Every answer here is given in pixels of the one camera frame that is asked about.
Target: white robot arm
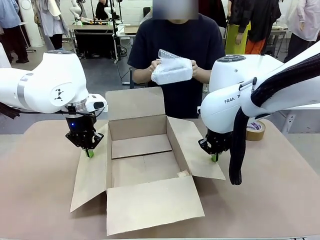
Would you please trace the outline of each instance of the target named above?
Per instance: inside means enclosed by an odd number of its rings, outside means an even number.
[[[239,185],[249,119],[320,103],[320,42],[285,64],[267,55],[221,58],[209,89],[200,108],[208,134],[199,144],[217,156],[230,149],[229,177]]]
[[[0,113],[14,119],[20,111],[59,113],[66,117],[66,137],[90,157],[103,135],[94,129],[95,112],[108,111],[107,101],[89,94],[86,76],[76,54],[53,50],[33,71],[0,68]]]

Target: bubble wrap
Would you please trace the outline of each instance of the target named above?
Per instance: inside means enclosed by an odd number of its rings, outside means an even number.
[[[191,60],[174,55],[160,49],[158,57],[161,60],[151,75],[151,80],[158,85],[187,81],[192,78]]]

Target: tape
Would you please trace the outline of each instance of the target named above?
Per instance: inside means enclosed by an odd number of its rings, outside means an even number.
[[[254,121],[246,126],[246,137],[248,141],[260,141],[265,134],[266,125],[261,121]]]

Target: black t-shirt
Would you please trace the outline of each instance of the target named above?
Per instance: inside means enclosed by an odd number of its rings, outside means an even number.
[[[199,19],[184,24],[168,20],[144,21],[136,34],[128,64],[136,69],[146,69],[163,49],[177,56],[195,60],[198,67],[211,70],[215,61],[225,56],[222,36],[216,22],[199,14]],[[148,87],[158,86],[150,81]],[[198,118],[203,84],[192,78],[188,81],[161,85],[165,113],[174,118]]]
[[[107,20],[108,14],[105,12],[105,8],[108,7],[108,0],[106,1],[105,5],[102,2],[98,2],[95,9],[95,17],[98,20]]]

